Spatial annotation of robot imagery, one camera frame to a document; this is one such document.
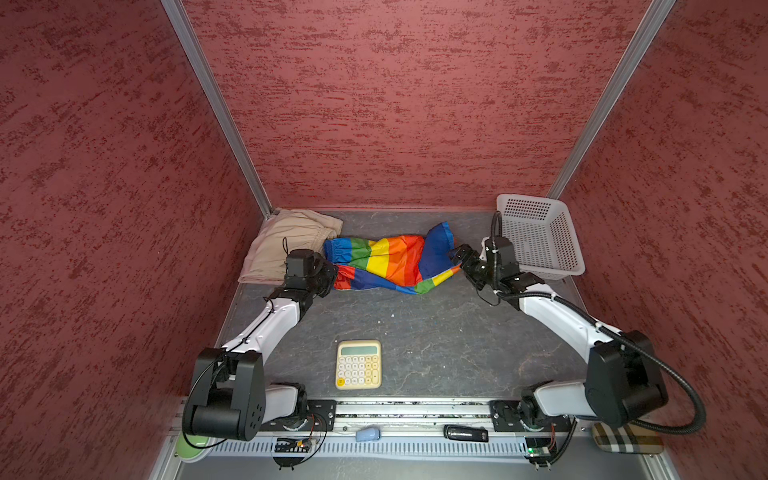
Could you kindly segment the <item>beige shorts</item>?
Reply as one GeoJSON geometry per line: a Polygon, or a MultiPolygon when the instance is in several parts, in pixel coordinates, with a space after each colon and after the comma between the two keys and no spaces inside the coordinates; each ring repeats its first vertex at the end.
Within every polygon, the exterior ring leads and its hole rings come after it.
{"type": "Polygon", "coordinates": [[[342,233],[341,219],[312,210],[279,210],[262,225],[251,243],[238,278],[240,284],[279,285],[290,251],[321,253],[326,240],[342,233]]]}

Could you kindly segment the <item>multicolour striped shorts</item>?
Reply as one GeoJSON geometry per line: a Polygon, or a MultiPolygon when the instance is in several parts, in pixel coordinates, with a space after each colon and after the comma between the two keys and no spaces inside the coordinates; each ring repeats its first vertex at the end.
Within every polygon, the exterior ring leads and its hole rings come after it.
{"type": "Polygon", "coordinates": [[[334,284],[337,290],[382,288],[423,295],[460,271],[449,256],[454,247],[455,239],[449,225],[440,223],[424,236],[327,240],[323,253],[339,269],[334,284]]]}

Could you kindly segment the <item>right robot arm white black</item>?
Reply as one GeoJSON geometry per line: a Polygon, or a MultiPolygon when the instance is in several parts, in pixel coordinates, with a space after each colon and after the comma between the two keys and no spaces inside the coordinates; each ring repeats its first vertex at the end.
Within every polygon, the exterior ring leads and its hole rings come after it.
{"type": "Polygon", "coordinates": [[[512,261],[493,268],[467,244],[449,257],[473,286],[492,286],[499,300],[546,326],[586,363],[583,380],[544,381],[522,391],[516,416],[527,429],[540,430],[559,416],[618,428],[667,404],[661,368],[637,352],[652,352],[647,337],[595,320],[512,261]]]}

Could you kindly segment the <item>white plastic basket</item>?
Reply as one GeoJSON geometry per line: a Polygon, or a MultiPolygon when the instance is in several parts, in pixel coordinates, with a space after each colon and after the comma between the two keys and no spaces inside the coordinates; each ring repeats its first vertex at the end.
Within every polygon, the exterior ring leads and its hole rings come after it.
{"type": "Polygon", "coordinates": [[[523,271],[544,280],[580,276],[586,265],[567,205],[559,200],[517,194],[496,199],[502,235],[515,248],[523,271]]]}

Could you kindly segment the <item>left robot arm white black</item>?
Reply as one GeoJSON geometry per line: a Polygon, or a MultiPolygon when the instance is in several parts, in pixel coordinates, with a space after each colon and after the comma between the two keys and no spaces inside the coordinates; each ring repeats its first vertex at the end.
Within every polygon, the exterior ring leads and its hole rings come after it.
{"type": "Polygon", "coordinates": [[[307,395],[296,383],[269,385],[264,366],[282,338],[303,319],[317,297],[332,290],[338,267],[320,254],[298,249],[286,259],[284,282],[265,297],[261,313],[240,334],[197,357],[182,416],[182,435],[249,441],[265,423],[302,424],[307,395]]]}

